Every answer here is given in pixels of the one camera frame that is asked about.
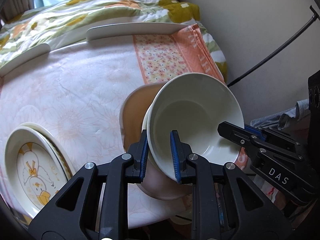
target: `cartoon duck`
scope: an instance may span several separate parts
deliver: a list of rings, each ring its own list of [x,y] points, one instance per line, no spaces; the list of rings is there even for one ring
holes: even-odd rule
[[[53,181],[50,179],[48,173],[44,170],[42,166],[39,165],[39,159],[38,156],[32,151],[32,147],[37,147],[37,150],[42,150],[44,149],[40,147],[37,144],[33,143],[26,143],[24,144],[20,150],[19,153],[23,154],[23,183],[24,185],[28,182],[28,179],[31,177],[39,177],[41,179],[46,180],[47,182],[51,183],[53,185]]]
[[[47,188],[42,179],[38,177],[31,177],[29,183],[39,202],[42,205],[46,205],[49,202],[50,193],[47,192]]]

